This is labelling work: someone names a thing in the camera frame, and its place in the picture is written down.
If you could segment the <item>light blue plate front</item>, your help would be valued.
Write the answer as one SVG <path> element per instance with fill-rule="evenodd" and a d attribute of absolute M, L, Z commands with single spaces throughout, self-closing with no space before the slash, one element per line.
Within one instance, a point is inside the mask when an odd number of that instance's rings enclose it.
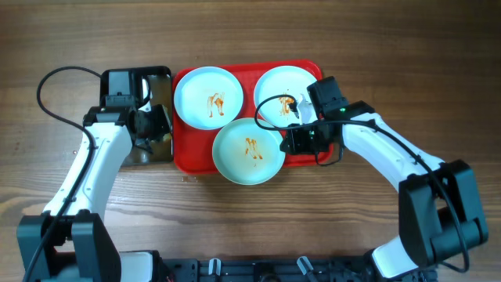
<path fill-rule="evenodd" d="M 252 117 L 228 123 L 216 135 L 212 158 L 217 170 L 240 185 L 258 185 L 270 180 L 283 167 L 286 154 L 277 131 L 258 127 Z"/>

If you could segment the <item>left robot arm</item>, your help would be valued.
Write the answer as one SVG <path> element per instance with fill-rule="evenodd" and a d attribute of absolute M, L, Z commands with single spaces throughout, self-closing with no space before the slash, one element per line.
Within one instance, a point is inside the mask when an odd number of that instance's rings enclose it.
<path fill-rule="evenodd" d="M 156 105 L 93 107 L 79 129 L 81 147 L 57 194 L 40 215 L 25 215 L 17 240 L 25 281 L 160 281 L 157 251 L 119 252 L 103 223 L 114 180 L 136 140 L 162 140 L 168 111 Z"/>

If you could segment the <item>light blue plate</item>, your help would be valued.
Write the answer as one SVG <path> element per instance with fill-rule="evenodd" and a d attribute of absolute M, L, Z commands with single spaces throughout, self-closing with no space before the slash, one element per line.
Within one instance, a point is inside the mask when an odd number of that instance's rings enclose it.
<path fill-rule="evenodd" d="M 276 127 L 312 123 L 317 117 L 307 87 L 316 81 L 312 74 L 300 67 L 275 67 L 259 78 L 254 89 L 254 104 L 257 107 L 272 96 L 293 96 L 297 101 L 298 116 L 289 108 L 289 103 L 293 102 L 290 97 L 269 100 L 260 108 L 259 114 Z"/>
<path fill-rule="evenodd" d="M 286 154 L 277 131 L 258 127 L 252 117 L 228 123 L 216 135 L 212 158 L 217 170 L 240 185 L 258 185 L 270 180 L 283 167 Z"/>
<path fill-rule="evenodd" d="M 175 88 L 178 116 L 189 126 L 213 130 L 233 121 L 243 108 L 238 79 L 220 67 L 199 67 L 181 78 Z"/>

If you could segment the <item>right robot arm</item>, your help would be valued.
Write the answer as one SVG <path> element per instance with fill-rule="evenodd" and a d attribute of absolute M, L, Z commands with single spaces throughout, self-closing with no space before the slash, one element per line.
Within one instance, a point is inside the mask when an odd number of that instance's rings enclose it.
<path fill-rule="evenodd" d="M 471 167 L 445 162 L 420 150 L 391 129 L 375 110 L 359 101 L 327 108 L 309 125 L 291 124 L 280 149 L 313 154 L 338 143 L 368 161 L 398 193 L 398 235 L 369 252 L 367 275 L 390 280 L 447 264 L 488 240 L 488 226 Z"/>

